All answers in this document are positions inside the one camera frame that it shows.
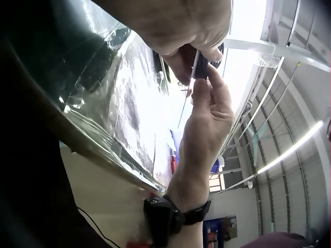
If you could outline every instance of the black wristwatch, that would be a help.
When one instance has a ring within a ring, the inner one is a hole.
[[[203,206],[182,213],[167,195],[145,199],[144,214],[152,235],[154,247],[168,245],[169,237],[179,233],[183,225],[193,225],[204,220],[211,201]]]

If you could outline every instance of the blade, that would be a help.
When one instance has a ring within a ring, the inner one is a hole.
[[[192,82],[191,82],[191,79],[193,78],[193,76],[194,76],[194,74],[195,74],[195,70],[197,69],[197,63],[198,63],[199,54],[200,54],[200,51],[197,50],[197,52],[195,53],[194,62],[193,62],[193,67],[192,67],[192,73],[191,73],[191,77],[190,77],[190,82],[189,82],[188,89],[187,89],[187,92],[186,92],[186,97],[185,97],[185,101],[184,101],[184,105],[183,105],[182,113],[181,113],[181,115],[180,115],[180,119],[179,119],[179,123],[178,123],[178,127],[177,127],[177,128],[179,128],[180,121],[182,120],[182,116],[183,116],[183,112],[184,112],[184,108],[185,108],[185,104],[186,104],[186,99],[187,99],[187,97],[188,97],[189,89],[191,89],[191,88],[193,87],[193,84],[192,84]]]

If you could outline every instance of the window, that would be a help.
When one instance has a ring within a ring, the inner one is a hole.
[[[224,176],[220,175],[210,175],[209,176],[209,192],[216,192],[225,189]]]

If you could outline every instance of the black watch band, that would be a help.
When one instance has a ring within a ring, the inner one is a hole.
[[[166,200],[168,200],[174,207],[175,209],[177,209],[176,205],[169,199],[169,197],[167,195],[163,196]],[[210,207],[210,203],[211,201],[208,200],[203,206],[190,210],[186,213],[183,213],[183,216],[185,218],[184,220],[184,225],[188,226],[188,225],[193,225],[197,222],[201,222],[204,220],[206,214],[209,211],[209,207]]]

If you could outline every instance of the light tube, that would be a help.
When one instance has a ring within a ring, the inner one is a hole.
[[[321,126],[323,125],[322,121],[319,121],[316,123],[316,125],[308,132],[305,136],[303,136],[297,143],[295,143],[291,148],[289,148],[286,152],[284,152],[282,155],[280,155],[277,159],[272,161],[270,164],[266,165],[262,169],[258,171],[258,174],[261,174],[262,172],[270,169],[272,166],[278,164],[280,161],[282,161],[284,158],[286,158],[288,155],[293,153],[296,149],[298,149],[302,144],[304,144],[307,140],[309,140],[314,133],[316,133]]]

